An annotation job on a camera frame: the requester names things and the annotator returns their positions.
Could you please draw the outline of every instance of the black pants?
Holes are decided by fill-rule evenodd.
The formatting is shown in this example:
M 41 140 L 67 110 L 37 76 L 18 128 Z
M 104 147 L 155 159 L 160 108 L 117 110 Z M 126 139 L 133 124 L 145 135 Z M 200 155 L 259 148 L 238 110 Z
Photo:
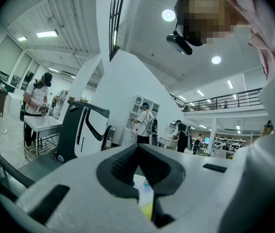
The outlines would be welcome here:
M 30 117 L 41 117 L 41 115 L 34 115 L 34 114 L 30 114 L 25 112 L 26 116 L 30 116 Z M 32 141 L 34 142 L 36 140 L 36 132 L 34 131 L 32 133 L 32 129 L 30 128 L 30 126 L 28 124 L 25 125 L 25 133 L 24 133 L 24 138 L 25 138 L 25 143 L 26 146 L 30 146 L 32 144 Z
M 187 147 L 188 139 L 179 139 L 177 143 L 177 152 L 184 153 L 185 148 Z
M 149 136 L 137 136 L 137 143 L 149 144 Z

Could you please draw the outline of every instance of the white machine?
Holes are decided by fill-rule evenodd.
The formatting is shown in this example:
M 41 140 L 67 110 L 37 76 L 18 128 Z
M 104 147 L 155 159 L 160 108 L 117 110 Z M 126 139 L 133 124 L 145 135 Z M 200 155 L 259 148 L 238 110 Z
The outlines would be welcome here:
M 101 151 L 110 113 L 81 101 L 68 103 L 55 153 L 61 163 Z

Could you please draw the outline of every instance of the floor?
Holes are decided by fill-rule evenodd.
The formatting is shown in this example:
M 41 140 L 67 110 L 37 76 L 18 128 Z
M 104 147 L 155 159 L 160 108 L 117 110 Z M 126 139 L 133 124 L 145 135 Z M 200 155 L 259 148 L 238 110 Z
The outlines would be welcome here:
M 26 165 L 33 158 L 24 158 L 23 122 L 4 111 L 0 117 L 0 153 L 16 169 Z

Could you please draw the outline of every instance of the ceiling light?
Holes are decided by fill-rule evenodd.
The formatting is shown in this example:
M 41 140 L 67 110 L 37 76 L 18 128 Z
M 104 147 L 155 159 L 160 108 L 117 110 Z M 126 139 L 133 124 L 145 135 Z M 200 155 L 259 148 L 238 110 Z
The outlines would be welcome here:
M 173 10 L 164 10 L 162 12 L 162 17 L 165 21 L 174 21 L 176 16 L 175 16 L 175 12 Z
M 229 84 L 230 88 L 233 89 L 233 85 L 230 80 L 228 80 L 228 84 Z
M 113 45 L 115 46 L 117 43 L 117 30 L 114 31 L 114 36 L 113 36 Z
M 213 64 L 217 65 L 221 62 L 221 57 L 214 56 L 211 61 L 213 62 Z
M 18 40 L 19 40 L 19 41 L 26 41 L 26 39 L 27 39 L 27 38 L 26 38 L 25 36 L 23 36 L 23 37 L 19 38 Z
M 202 96 L 204 96 L 204 94 L 200 90 L 198 90 L 198 93 L 200 93 Z
M 41 32 L 36 34 L 39 38 L 41 37 L 51 37 L 51 36 L 58 36 L 58 32 L 56 30 Z
M 55 71 L 55 72 L 59 72 L 58 70 L 55 70 L 55 69 L 50 68 L 50 67 L 49 67 L 49 70 L 51 70 L 51 71 Z

